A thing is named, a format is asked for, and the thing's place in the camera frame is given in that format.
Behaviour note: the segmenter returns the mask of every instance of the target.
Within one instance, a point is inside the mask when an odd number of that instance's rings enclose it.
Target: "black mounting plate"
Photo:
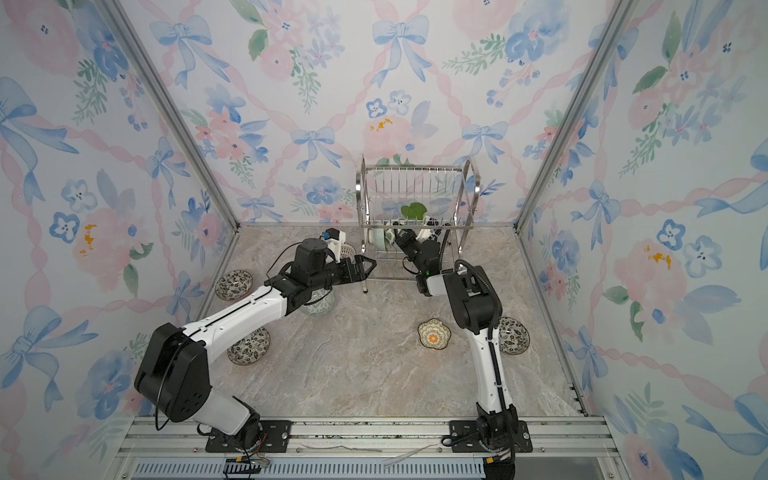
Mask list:
[[[519,420],[518,424],[518,432],[514,435],[513,438],[515,441],[515,453],[533,452],[533,443],[531,443],[531,435],[528,433],[528,424],[522,420]],[[454,442],[456,439],[468,436],[466,440],[462,440],[452,447],[452,451],[454,453],[488,452],[488,450],[480,445],[480,439],[478,435],[476,435],[478,433],[478,429],[475,420],[453,420],[449,422],[449,427],[451,429],[451,435],[443,437],[443,440],[450,439],[452,442]]]
[[[290,420],[262,420],[261,427],[266,433],[264,445],[259,448],[259,453],[285,453],[288,450],[290,440]],[[208,453],[241,453],[242,450],[232,443],[227,443],[224,434],[217,429],[211,429],[208,434],[208,443],[205,445]]]

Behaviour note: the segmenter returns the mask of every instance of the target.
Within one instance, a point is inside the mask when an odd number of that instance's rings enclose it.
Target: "black cable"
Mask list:
[[[170,420],[170,416],[166,415],[165,423],[163,426],[159,426],[157,422],[157,412],[160,410],[160,395],[163,393],[163,385],[165,384],[165,379],[168,377],[168,371],[170,370],[170,366],[174,364],[174,358],[179,353],[179,350],[181,350],[181,347],[184,346],[184,342],[179,342],[176,350],[174,351],[174,354],[170,356],[170,360],[168,361],[168,365],[165,367],[165,372],[163,373],[163,379],[160,381],[160,388],[157,389],[157,399],[154,403],[154,429],[158,432],[165,428],[165,426],[168,424],[168,421]]]

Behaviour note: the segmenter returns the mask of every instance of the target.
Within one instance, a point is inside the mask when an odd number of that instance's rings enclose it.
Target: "pink flower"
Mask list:
[[[403,117],[379,117],[366,124],[362,131],[366,142],[364,153],[374,161],[395,154],[404,154],[407,144],[415,144],[411,137],[411,124]]]
[[[554,296],[560,300],[567,290],[568,285],[565,282],[565,275],[557,269],[554,263],[550,262],[545,268],[547,275],[549,275],[549,283],[554,290]]]
[[[197,237],[201,247],[213,247],[221,234],[221,220],[216,214],[205,213],[197,225]]]
[[[659,455],[639,435],[627,435],[621,458],[629,468],[633,480],[670,480],[669,471]]]
[[[330,220],[332,223],[350,220],[353,217],[352,208],[349,205],[340,203],[323,205],[318,214],[321,220]]]
[[[675,303],[687,290],[680,262],[649,238],[636,243],[627,258],[616,260],[614,272],[627,289],[629,300],[643,307],[634,320],[644,323],[644,338],[662,337],[672,343],[672,333],[684,326],[683,319],[674,314]]]
[[[262,14],[264,24],[270,29],[270,42],[273,45],[285,43],[290,47],[300,46],[303,43],[301,32],[305,25],[293,6],[293,0],[283,0],[282,5],[273,3],[270,7],[271,12]]]
[[[704,83],[703,72],[707,69],[707,59],[714,48],[701,54],[694,46],[690,53],[679,51],[672,60],[669,72],[661,80],[661,90],[669,95],[670,102],[681,104],[691,91],[697,90]]]
[[[488,36],[489,31],[496,31],[506,26],[517,10],[515,0],[489,2],[455,2],[453,4],[453,22],[471,40]]]
[[[210,129],[208,127],[195,127],[197,134],[195,138],[199,141],[203,141],[206,138],[210,140]]]
[[[293,70],[293,57],[282,45],[271,45],[261,52],[261,68],[264,74],[277,81],[290,77]]]
[[[96,277],[102,292],[114,290],[131,262],[131,249],[143,252],[147,233],[131,212],[123,217],[100,208],[81,223],[73,254],[78,268]]]
[[[664,103],[661,90],[648,88],[643,90],[632,102],[629,109],[629,125],[640,130],[656,119]]]
[[[32,63],[51,74],[77,74],[80,42],[66,10],[50,0],[3,0],[3,4],[16,45]]]
[[[221,114],[211,110],[208,112],[210,120],[210,129],[214,132],[220,132],[225,135],[234,135],[240,131],[240,125],[230,120],[230,112],[224,110]]]
[[[245,140],[234,135],[222,138],[216,146],[216,156],[219,158],[230,158],[232,161],[243,161],[248,152],[248,144]]]

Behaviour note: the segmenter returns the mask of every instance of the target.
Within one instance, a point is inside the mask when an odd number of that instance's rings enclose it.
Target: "vent grille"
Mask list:
[[[485,478],[482,460],[475,458],[407,458],[386,467],[384,458],[272,458],[272,465],[252,478]],[[222,458],[143,458],[131,478],[229,478],[238,475],[244,464],[225,464]]]

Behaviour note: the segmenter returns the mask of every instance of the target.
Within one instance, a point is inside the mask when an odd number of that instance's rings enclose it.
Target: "dish rack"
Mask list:
[[[463,167],[411,165],[407,159],[390,165],[384,164],[384,160],[368,166],[363,158],[356,175],[361,253],[377,262],[369,280],[415,279],[406,266],[411,271],[415,267],[405,260],[406,255],[393,241],[384,241],[382,248],[382,237],[391,240],[391,230],[395,228],[410,228],[416,233],[433,230],[432,237],[438,241],[449,235],[443,268],[452,268],[473,228],[480,197],[480,173],[474,157],[469,157]]]

